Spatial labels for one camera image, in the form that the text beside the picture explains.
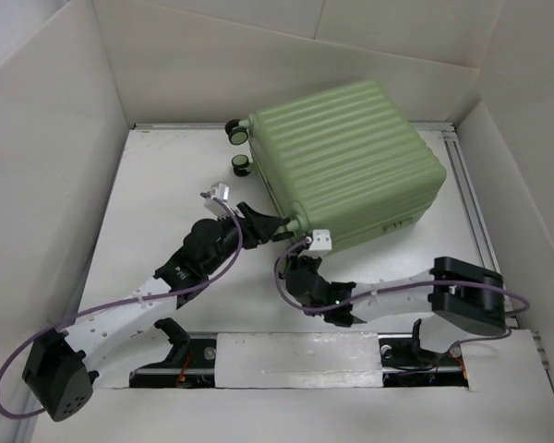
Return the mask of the green hard-shell suitcase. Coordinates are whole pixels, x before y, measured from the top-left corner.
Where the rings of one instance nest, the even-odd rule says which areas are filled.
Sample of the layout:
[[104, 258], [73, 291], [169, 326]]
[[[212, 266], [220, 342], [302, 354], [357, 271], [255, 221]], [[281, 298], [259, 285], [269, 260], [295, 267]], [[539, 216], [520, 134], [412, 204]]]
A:
[[387, 91], [360, 80], [259, 109], [224, 126], [250, 156], [235, 174], [258, 174], [295, 239], [331, 234], [339, 252], [418, 222], [446, 169]]

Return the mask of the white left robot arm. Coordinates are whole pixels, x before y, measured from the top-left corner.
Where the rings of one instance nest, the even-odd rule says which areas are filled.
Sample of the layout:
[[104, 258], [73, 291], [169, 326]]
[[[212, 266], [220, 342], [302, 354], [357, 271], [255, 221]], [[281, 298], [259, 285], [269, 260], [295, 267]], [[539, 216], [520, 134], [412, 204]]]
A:
[[90, 399], [101, 361], [151, 327], [163, 331], [155, 354], [166, 365], [187, 357], [187, 333], [170, 318], [221, 278], [240, 252], [273, 242], [286, 221], [246, 203], [235, 209], [206, 197], [212, 219], [196, 221], [183, 244], [131, 295], [61, 320], [31, 341], [22, 379], [44, 413], [62, 422]]

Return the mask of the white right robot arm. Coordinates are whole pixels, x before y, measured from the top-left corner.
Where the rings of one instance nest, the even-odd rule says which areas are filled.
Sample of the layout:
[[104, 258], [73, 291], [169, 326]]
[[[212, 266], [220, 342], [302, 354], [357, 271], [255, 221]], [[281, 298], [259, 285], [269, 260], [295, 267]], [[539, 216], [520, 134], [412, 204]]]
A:
[[377, 283], [322, 278], [319, 258], [286, 259], [278, 274], [287, 295], [309, 316], [337, 327], [415, 315], [408, 352], [427, 364], [464, 343], [509, 337], [503, 279], [497, 272], [454, 257], [437, 257], [412, 277]]

